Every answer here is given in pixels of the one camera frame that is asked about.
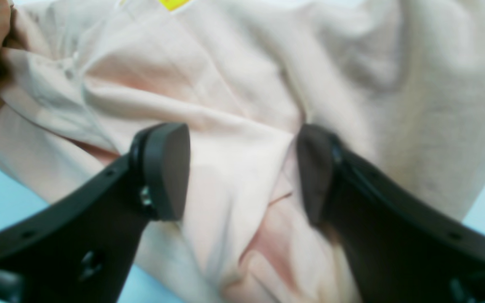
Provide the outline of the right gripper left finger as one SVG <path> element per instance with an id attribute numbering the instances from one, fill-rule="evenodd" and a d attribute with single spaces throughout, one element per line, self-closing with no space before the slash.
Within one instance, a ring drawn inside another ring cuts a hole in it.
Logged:
<path id="1" fill-rule="evenodd" d="M 0 232 L 0 300 L 115 303 L 151 222 L 183 216 L 190 131 L 161 123 L 86 184 Z"/>

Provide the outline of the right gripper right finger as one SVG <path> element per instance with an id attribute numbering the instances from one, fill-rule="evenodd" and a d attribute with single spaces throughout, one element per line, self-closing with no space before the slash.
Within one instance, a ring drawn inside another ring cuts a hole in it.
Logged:
<path id="1" fill-rule="evenodd" d="M 303 125 L 298 167 L 312 226 L 332 228 L 366 303 L 485 303 L 485 235 L 447 217 Z"/>

